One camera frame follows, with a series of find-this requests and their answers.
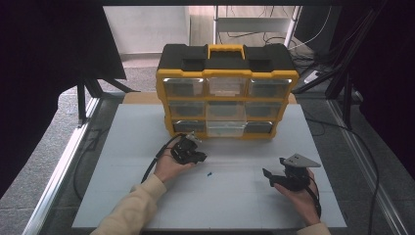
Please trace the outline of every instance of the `gray carpet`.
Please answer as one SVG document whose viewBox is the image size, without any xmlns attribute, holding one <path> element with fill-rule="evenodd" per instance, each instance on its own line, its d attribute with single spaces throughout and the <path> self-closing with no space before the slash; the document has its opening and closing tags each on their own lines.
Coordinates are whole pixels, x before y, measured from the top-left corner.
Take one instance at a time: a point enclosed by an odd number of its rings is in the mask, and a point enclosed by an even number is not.
<svg viewBox="0 0 415 235">
<path fill-rule="evenodd" d="M 121 80 L 121 83 L 134 90 L 156 90 L 156 68 L 125 69 L 125 72 L 127 80 Z M 333 115 L 323 96 L 328 82 L 296 95 L 307 118 L 334 123 Z M 100 83 L 105 91 L 118 91 L 104 81 Z M 102 99 L 98 112 L 93 117 L 93 125 L 90 126 L 83 139 L 74 158 L 74 164 L 70 166 L 69 171 L 72 173 L 65 178 L 41 234 L 88 234 L 90 232 L 73 230 L 70 227 L 81 202 L 78 196 L 82 197 L 87 188 L 100 150 L 105 143 L 108 133 L 106 130 L 111 126 L 116 107 L 122 102 L 122 98 L 122 93 L 111 93 L 106 94 Z M 349 146 L 338 128 L 315 122 L 308 124 L 348 226 L 347 229 L 331 229 L 332 234 L 366 234 L 372 193 Z M 61 95 L 59 109 L 42 141 L 15 183 L 0 201 L 0 234 L 22 234 L 76 125 L 76 89 L 71 89 Z M 401 213 L 404 223 L 415 231 L 414 181 L 366 122 L 358 110 L 358 105 L 352 106 L 351 125 L 353 130 L 367 142 L 376 157 L 381 182 Z M 285 235 L 295 234 L 295 232 L 285 230 L 274 232 L 274 234 Z M 374 213 L 373 234 L 392 234 L 379 208 L 376 208 Z"/>
</svg>

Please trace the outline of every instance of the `table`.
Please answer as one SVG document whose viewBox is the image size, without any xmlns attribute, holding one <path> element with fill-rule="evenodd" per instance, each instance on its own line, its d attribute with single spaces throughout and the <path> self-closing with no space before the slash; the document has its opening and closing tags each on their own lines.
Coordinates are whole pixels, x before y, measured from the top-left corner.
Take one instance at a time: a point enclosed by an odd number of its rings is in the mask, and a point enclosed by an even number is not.
<svg viewBox="0 0 415 235">
<path fill-rule="evenodd" d="M 131 104 L 131 97 L 124 103 L 116 111 L 73 227 L 96 227 L 131 186 L 140 182 L 154 154 L 170 138 L 163 124 L 162 105 Z M 158 203 L 159 211 L 146 229 L 303 227 L 290 202 L 269 186 L 261 170 L 265 167 L 282 174 L 284 167 L 278 158 L 294 153 L 321 163 L 300 105 L 287 107 L 272 140 L 212 138 L 198 150 L 207 153 L 207 160 L 167 185 L 169 190 Z M 314 172 L 322 220 L 330 227 L 346 227 L 324 166 Z"/>
</svg>

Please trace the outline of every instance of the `sleeve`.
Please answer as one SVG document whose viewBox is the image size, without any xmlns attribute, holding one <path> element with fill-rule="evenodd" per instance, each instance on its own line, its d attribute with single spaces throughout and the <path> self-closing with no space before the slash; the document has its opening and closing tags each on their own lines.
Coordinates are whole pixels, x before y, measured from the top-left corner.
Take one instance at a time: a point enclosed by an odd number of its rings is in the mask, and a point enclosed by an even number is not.
<svg viewBox="0 0 415 235">
<path fill-rule="evenodd" d="M 155 215 L 156 202 L 165 191 L 164 184 L 155 175 L 150 175 L 118 202 L 91 235 L 138 234 Z"/>
<path fill-rule="evenodd" d="M 317 223 L 297 231 L 297 235 L 330 235 L 325 223 Z"/>
</svg>

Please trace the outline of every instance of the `person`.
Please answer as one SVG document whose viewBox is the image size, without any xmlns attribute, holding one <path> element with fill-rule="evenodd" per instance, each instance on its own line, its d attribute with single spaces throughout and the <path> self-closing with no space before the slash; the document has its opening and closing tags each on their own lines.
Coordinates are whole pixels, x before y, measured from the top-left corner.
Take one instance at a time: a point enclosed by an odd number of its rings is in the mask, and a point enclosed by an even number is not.
<svg viewBox="0 0 415 235">
<path fill-rule="evenodd" d="M 156 213 L 157 201 L 166 192 L 164 183 L 194 165 L 178 164 L 171 156 L 169 149 L 166 149 L 158 159 L 154 173 L 142 184 L 135 185 L 131 192 L 122 198 L 113 211 L 100 222 L 91 235 L 139 234 Z M 314 179 L 314 174 L 311 170 L 308 171 L 310 177 Z M 330 234 L 326 225 L 320 221 L 313 201 L 305 190 L 291 192 L 281 185 L 275 184 L 274 186 L 290 199 L 307 225 L 298 231 L 298 235 Z M 313 183 L 310 184 L 310 189 L 317 191 Z"/>
</svg>

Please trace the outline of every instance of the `floor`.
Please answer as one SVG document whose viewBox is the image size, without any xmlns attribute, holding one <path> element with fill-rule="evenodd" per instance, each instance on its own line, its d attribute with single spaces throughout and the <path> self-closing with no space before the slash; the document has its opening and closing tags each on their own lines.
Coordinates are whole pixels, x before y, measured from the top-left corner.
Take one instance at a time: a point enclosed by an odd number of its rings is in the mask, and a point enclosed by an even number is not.
<svg viewBox="0 0 415 235">
<path fill-rule="evenodd" d="M 265 9 L 258 8 L 232 8 L 228 9 L 228 14 L 242 14 L 260 16 L 265 10 L 265 15 L 269 16 L 271 7 Z M 285 16 L 285 12 L 290 14 L 289 8 L 279 7 L 275 9 L 273 16 Z M 220 9 L 220 14 L 226 14 L 224 9 Z M 190 9 L 192 17 L 192 45 L 204 45 L 209 43 L 212 36 L 212 7 L 194 7 Z M 269 38 L 277 34 L 267 33 L 265 37 Z M 244 43 L 248 45 L 263 45 L 264 35 L 254 34 L 241 37 L 229 37 L 226 33 L 221 33 L 223 43 Z M 307 47 L 299 47 L 293 50 L 295 57 L 301 55 L 302 58 L 310 57 L 312 51 Z M 136 90 L 155 91 L 154 72 L 158 64 L 160 55 L 121 55 L 125 71 L 128 77 L 127 81 L 122 83 Z M 308 61 L 298 61 L 299 64 L 308 64 Z M 304 74 L 298 86 L 303 85 L 303 80 L 307 74 Z M 331 105 L 324 97 L 324 91 L 330 80 L 313 87 L 312 89 L 296 95 L 297 101 L 301 104 L 307 118 L 318 119 L 330 123 L 336 123 L 336 116 L 333 114 Z M 106 91 L 118 91 L 106 82 L 102 82 L 103 89 Z M 89 131 L 89 138 L 94 138 L 97 134 L 94 131 L 104 130 L 104 127 L 111 124 L 111 116 L 114 115 L 116 105 L 122 101 L 122 94 L 110 95 L 107 97 L 108 102 L 102 104 L 100 112 L 105 119 L 97 119 L 97 126 L 92 126 Z M 37 202 L 42 196 L 43 191 L 51 177 L 62 153 L 65 150 L 69 139 L 77 126 L 77 105 L 76 89 L 70 89 L 64 92 L 59 101 L 59 109 L 43 136 L 42 141 L 33 152 L 28 163 L 22 170 L 21 174 L 15 180 L 9 191 L 0 201 L 0 234 L 22 234 L 30 216 L 32 215 Z M 376 134 L 371 126 L 359 111 L 359 101 L 354 97 L 351 106 L 351 126 L 353 130 L 364 139 L 366 145 L 371 150 L 379 167 L 380 179 L 383 192 L 387 197 L 382 200 L 389 200 L 391 205 L 385 208 L 385 202 L 378 200 L 377 207 L 374 211 L 373 234 L 415 234 L 415 182 L 406 172 L 404 167 L 397 160 L 392 151 Z M 336 104 L 342 104 L 342 96 Z M 320 153 L 323 165 L 331 180 L 332 187 L 335 191 L 339 205 L 348 226 L 348 229 L 332 229 L 333 234 L 366 234 L 369 223 L 369 205 L 372 197 L 370 183 L 365 178 L 367 168 L 362 168 L 359 163 L 360 159 L 353 152 L 350 145 L 345 141 L 347 135 L 337 127 L 310 121 L 310 131 L 314 136 L 314 141 Z M 84 146 L 89 139 L 83 140 Z M 84 167 L 89 166 L 88 173 L 93 171 L 94 161 L 99 157 L 95 153 L 91 156 L 94 158 L 83 158 Z M 88 177 L 88 173 L 79 177 Z M 79 192 L 84 192 L 87 182 L 82 180 L 78 187 Z M 65 179 L 68 193 L 59 196 L 58 202 L 55 202 L 56 210 L 51 213 L 58 218 L 72 218 L 79 206 L 79 200 L 76 193 L 73 192 L 72 181 L 70 178 Z M 395 211 L 400 214 L 402 223 L 408 229 L 407 233 L 396 233 L 396 229 L 391 228 L 391 220 L 388 219 L 386 211 Z M 49 216 L 45 228 L 41 234 L 82 234 L 88 231 L 68 231 L 65 222 L 53 223 L 54 216 Z M 293 231 L 278 231 L 274 234 L 294 234 Z"/>
</svg>

